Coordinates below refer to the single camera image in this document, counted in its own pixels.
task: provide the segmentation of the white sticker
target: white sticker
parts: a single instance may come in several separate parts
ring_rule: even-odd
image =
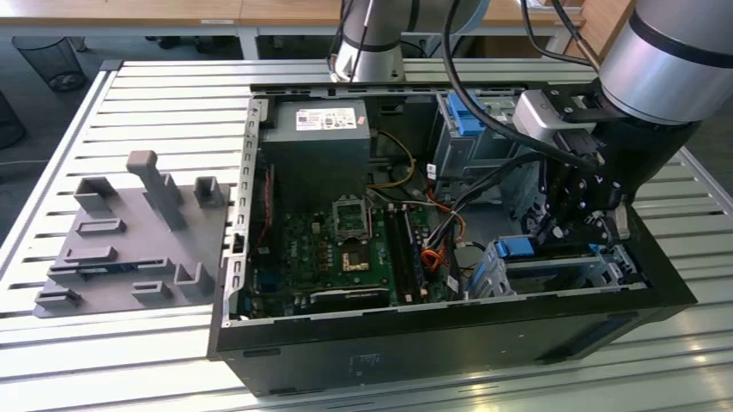
[[[435,167],[433,164],[428,163],[427,164],[427,179],[435,180],[435,178],[437,177],[436,173],[437,173],[437,168]]]
[[[201,24],[233,24],[233,20],[220,20],[220,19],[201,20]]]
[[[299,110],[295,114],[295,129],[297,131],[356,129],[353,108]]]
[[[452,291],[457,293],[457,280],[452,276],[448,276],[445,283],[447,283],[447,287],[451,288]]]
[[[106,269],[104,268],[86,268],[86,269],[80,269],[77,271],[78,273],[106,273]]]

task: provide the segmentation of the mesh trash can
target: mesh trash can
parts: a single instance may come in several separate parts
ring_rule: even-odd
[[[65,37],[13,37],[12,45],[54,92],[77,90],[86,76]]]
[[[25,128],[12,110],[10,103],[0,93],[0,148],[6,148],[25,136]]]

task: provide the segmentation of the slotted metal tabletop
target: slotted metal tabletop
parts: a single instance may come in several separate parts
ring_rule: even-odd
[[[471,61],[457,69],[474,81],[592,78],[554,62]],[[407,80],[444,81],[441,63],[407,61]],[[0,249],[0,410],[733,409],[733,203],[686,150],[634,207],[699,304],[583,360],[257,399],[225,365],[205,360],[210,306],[30,315],[81,177],[140,186],[125,156],[150,149],[178,185],[213,175],[235,196],[248,85],[327,81],[320,61],[128,62],[100,72]]]

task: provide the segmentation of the motherboard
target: motherboard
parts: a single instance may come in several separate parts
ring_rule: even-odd
[[[356,197],[285,214],[279,264],[255,268],[244,312],[289,316],[440,300],[419,258],[428,219],[423,206],[367,207]]]

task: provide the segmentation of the floor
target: floor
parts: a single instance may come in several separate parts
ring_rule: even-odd
[[[287,50],[295,58],[317,58],[327,54],[329,40],[316,39],[305,44],[301,39],[285,39],[280,44],[265,39],[260,44],[261,58],[276,58]],[[214,54],[198,54],[192,39],[181,45],[161,50],[144,38],[88,38],[89,50],[77,54],[89,79],[96,75],[100,63],[108,59],[122,60],[206,60],[240,58],[237,43]],[[46,160],[84,98],[85,89],[68,94],[54,94],[41,82],[36,72],[12,48],[10,39],[0,38],[0,91],[28,130],[28,138],[0,150],[0,242],[10,230],[28,194],[44,170],[44,163],[2,166],[6,161]],[[707,119],[688,143],[692,154],[707,167],[726,191],[733,191],[733,100],[719,113]]]

